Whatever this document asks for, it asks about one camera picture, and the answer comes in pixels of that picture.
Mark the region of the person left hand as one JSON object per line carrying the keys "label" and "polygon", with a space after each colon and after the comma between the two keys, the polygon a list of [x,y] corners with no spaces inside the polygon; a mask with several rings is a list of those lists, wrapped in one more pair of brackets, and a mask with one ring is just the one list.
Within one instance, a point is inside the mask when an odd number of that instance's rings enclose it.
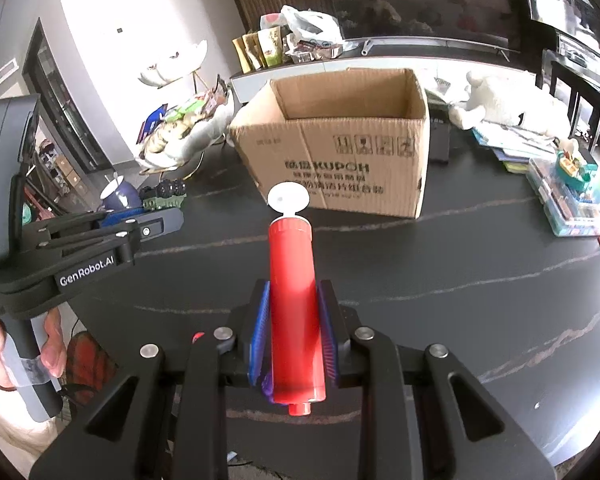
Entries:
{"label": "person left hand", "polygon": [[[67,347],[61,328],[61,314],[58,308],[53,308],[46,313],[44,318],[44,332],[46,341],[41,350],[40,364],[50,376],[61,378],[65,373],[67,364]],[[27,376],[20,378],[17,367],[21,364],[19,358],[7,361],[6,353],[7,334],[0,322],[0,388],[15,390],[17,386],[25,384]]]}

